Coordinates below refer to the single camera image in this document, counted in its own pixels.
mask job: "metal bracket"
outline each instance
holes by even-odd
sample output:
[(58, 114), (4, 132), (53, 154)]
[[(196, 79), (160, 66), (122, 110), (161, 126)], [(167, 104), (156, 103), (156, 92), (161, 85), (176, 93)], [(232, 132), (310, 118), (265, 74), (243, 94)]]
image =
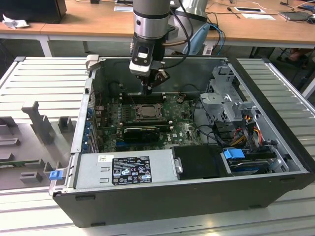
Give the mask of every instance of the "metal bracket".
[(99, 62), (100, 62), (99, 55), (88, 55), (85, 60), (85, 66), (87, 68), (87, 71), (91, 71), (100, 67)]

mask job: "warning label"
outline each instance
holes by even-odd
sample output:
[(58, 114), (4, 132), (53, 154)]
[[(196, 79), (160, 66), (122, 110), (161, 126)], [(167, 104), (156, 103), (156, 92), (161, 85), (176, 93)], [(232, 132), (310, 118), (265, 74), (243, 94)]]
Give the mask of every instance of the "warning label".
[(151, 183), (151, 166), (148, 156), (113, 158), (113, 185)]

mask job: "blue latch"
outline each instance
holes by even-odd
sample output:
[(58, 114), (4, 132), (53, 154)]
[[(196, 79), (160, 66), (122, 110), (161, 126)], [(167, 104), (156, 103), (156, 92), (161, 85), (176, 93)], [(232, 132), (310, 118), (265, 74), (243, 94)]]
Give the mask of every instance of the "blue latch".
[(50, 180), (62, 180), (63, 171), (51, 171), (49, 175)]
[(228, 149), (224, 152), (226, 159), (245, 158), (241, 149)]

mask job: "yellow wire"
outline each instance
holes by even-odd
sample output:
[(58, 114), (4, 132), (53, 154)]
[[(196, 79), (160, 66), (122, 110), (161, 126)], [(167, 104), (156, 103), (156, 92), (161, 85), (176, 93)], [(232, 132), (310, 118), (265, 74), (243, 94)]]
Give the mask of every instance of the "yellow wire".
[(239, 142), (243, 141), (244, 139), (245, 139), (245, 135), (243, 135), (241, 138), (239, 138), (234, 143), (232, 143), (231, 146), (234, 146), (234, 145), (238, 144)]

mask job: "white sticker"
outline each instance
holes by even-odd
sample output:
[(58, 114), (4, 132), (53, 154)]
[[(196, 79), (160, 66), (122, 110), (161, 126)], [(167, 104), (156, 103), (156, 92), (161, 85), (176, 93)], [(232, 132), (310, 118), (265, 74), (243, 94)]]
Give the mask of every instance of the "white sticker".
[(98, 156), (98, 162), (112, 162), (114, 155), (100, 155)]
[(151, 178), (151, 176), (142, 176), (142, 179)]

